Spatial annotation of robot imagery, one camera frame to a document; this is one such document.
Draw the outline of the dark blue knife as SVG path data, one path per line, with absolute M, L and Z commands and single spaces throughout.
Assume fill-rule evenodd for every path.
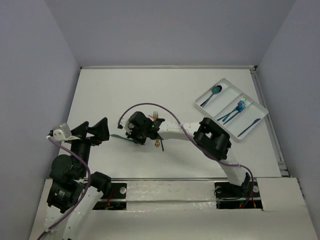
M 111 136 L 111 137 L 113 137 L 113 138 L 117 138 L 117 139 L 121 139 L 121 140 L 129 141 L 129 142 L 133 142 L 133 140 L 132 140 L 132 139 L 127 138 L 127 137 L 123 137 L 123 136 L 118 135 L 118 134 L 111 134 L 110 136 Z

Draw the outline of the blue-grey plastic fork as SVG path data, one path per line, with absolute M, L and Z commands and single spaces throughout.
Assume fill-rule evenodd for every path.
M 217 119 L 217 121 L 222 121 L 222 122 L 226 121 L 233 112 L 237 112 L 237 110 L 234 109 L 231 112 L 227 113 L 226 115 L 221 116 L 220 118 Z

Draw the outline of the teal plastic spoon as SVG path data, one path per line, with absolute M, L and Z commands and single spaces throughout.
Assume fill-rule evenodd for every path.
M 215 94 L 218 94 L 220 91 L 219 91 L 219 88 L 217 87 L 217 86 L 215 86 L 215 87 L 213 87 L 212 89 L 211 89 L 211 94 L 210 94 L 210 96 L 200 105 L 201 107 L 204 107 L 207 103 L 208 103 L 208 101 L 212 98 L 212 96 L 213 95 L 215 95 Z

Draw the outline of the iridescent blue fork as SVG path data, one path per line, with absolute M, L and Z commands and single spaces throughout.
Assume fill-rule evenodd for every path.
M 232 110 L 230 113 L 228 113 L 228 114 L 222 119 L 222 121 L 225 122 L 225 121 L 230 117 L 230 115 L 231 115 L 232 113 L 241 112 L 245 107 L 246 107 L 246 104 L 245 104 L 244 102 L 243 102 L 243 103 L 239 103 L 234 110 Z

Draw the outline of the teal plastic knife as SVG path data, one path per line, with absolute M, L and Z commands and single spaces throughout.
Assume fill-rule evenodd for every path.
M 237 137 L 239 138 L 240 136 L 242 136 L 246 131 L 248 131 L 251 127 L 253 127 L 255 124 L 257 124 L 260 120 L 261 120 L 261 118 L 255 119 L 248 127 L 246 127 L 241 133 L 239 133 L 237 135 Z

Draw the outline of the iridescent green fork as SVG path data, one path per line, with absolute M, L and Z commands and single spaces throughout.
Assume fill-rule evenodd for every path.
M 245 104 L 245 101 L 246 101 L 246 98 L 242 98 L 239 102 L 238 102 L 238 105 L 241 106 L 241 105 L 244 105 Z

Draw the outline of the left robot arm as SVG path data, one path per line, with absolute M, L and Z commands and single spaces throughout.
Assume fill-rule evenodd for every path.
M 91 147 L 110 138 L 107 118 L 94 126 L 85 121 L 74 129 L 61 123 L 50 130 L 47 140 L 64 150 L 51 163 L 52 180 L 40 240 L 76 240 L 96 203 L 113 194 L 112 179 L 88 166 Z

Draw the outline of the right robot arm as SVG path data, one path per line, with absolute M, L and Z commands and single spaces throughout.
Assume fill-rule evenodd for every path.
M 231 149 L 230 135 L 208 117 L 200 122 L 179 123 L 163 118 L 152 120 L 136 111 L 127 119 L 124 129 L 127 137 L 140 145 L 147 139 L 191 141 L 206 157 L 218 162 L 235 196 L 252 192 L 250 173 L 237 161 Z

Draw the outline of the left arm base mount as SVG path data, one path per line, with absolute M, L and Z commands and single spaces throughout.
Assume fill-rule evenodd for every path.
M 116 181 L 111 183 L 111 190 L 93 207 L 95 211 L 124 211 L 127 209 L 127 183 Z

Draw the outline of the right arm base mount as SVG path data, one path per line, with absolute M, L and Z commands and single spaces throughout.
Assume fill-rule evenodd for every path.
M 232 186 L 229 182 L 221 181 L 214 183 L 214 196 L 218 210 L 236 209 L 263 209 L 262 199 L 258 182 L 249 183 L 248 191 L 243 193 L 237 191 L 238 186 Z

